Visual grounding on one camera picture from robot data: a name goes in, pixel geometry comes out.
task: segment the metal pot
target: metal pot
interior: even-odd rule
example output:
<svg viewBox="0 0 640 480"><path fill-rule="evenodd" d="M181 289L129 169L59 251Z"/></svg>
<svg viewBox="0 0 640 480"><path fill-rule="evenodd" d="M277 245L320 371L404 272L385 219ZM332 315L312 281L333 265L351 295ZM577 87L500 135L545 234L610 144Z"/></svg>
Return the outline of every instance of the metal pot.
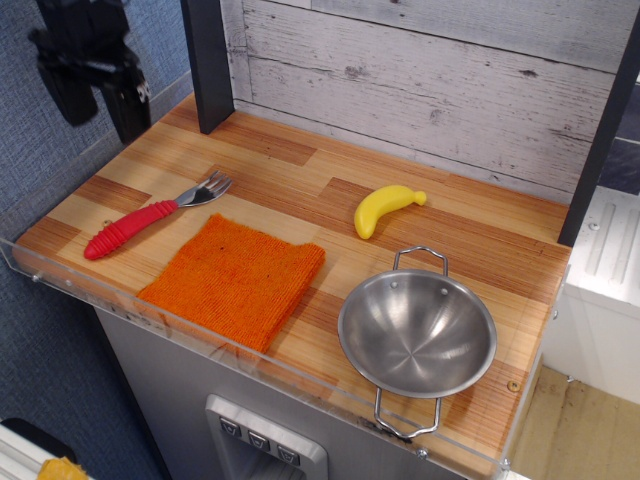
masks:
<svg viewBox="0 0 640 480"><path fill-rule="evenodd" d="M398 270L400 256L426 250L443 261L443 274ZM460 392L488 370L495 356L496 328L482 301L448 277L447 258L416 246L396 254L393 270L358 285L338 317L342 348L355 369L376 385L374 416L408 440L434 432L442 397ZM382 390L435 398L434 424L402 433L380 416Z"/></svg>

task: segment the toy kitchen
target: toy kitchen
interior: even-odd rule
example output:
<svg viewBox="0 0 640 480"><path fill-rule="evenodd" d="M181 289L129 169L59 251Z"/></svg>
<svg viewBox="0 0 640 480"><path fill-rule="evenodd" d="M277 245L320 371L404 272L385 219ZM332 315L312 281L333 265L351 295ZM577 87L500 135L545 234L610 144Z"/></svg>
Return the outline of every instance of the toy kitchen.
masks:
<svg viewBox="0 0 640 480"><path fill-rule="evenodd" d="M507 478L637 2L183 3L194 94L11 267L175 479Z"/></svg>

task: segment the red rubber handle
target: red rubber handle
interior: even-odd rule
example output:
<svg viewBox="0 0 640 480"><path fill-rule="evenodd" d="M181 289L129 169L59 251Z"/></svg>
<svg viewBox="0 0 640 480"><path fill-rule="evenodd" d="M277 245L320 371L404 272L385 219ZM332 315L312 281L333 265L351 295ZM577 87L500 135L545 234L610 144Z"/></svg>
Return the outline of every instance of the red rubber handle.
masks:
<svg viewBox="0 0 640 480"><path fill-rule="evenodd" d="M140 233L153 222L171 215L178 209L174 200L164 200L152 203L140 210L122 217L120 220L108 225L100 233L91 239L84 250L84 257L88 260L96 260L113 252L134 235Z"/></svg>

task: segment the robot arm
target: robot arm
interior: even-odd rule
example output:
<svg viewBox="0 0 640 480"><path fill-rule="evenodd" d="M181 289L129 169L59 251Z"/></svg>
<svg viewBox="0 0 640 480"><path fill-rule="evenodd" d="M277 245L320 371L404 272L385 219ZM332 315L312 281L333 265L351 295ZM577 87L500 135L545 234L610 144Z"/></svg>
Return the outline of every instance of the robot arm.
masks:
<svg viewBox="0 0 640 480"><path fill-rule="evenodd" d="M64 119L77 126L98 112L100 89L120 141L151 125L149 86L125 45L129 24L120 0L37 0L47 29L29 34L38 72Z"/></svg>

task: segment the screw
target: screw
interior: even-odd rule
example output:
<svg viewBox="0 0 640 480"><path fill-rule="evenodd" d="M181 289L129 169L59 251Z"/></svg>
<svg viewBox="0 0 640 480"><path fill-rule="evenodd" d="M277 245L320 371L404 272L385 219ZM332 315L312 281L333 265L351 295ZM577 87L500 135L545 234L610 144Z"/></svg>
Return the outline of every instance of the screw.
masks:
<svg viewBox="0 0 640 480"><path fill-rule="evenodd" d="M516 382L515 380L509 380L507 382L507 388L509 389L509 391L511 392L519 392L520 391L520 384L518 382Z"/></svg>
<svg viewBox="0 0 640 480"><path fill-rule="evenodd" d="M419 448L416 450L416 455L420 460L427 460L429 458L429 450L426 448Z"/></svg>

